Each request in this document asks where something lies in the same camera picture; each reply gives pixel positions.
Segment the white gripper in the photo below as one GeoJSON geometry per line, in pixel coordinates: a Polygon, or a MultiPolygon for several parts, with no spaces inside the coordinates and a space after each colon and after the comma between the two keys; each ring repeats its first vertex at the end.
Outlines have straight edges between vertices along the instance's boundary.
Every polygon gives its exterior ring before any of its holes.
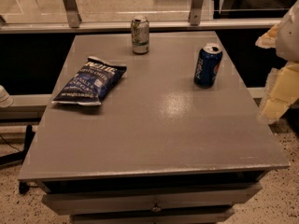
{"type": "Polygon", "coordinates": [[[299,99],[299,0],[279,25],[258,37],[255,45],[262,49],[276,48],[277,56],[289,61],[281,69],[271,69],[259,104],[258,121],[272,124],[299,99]]]}

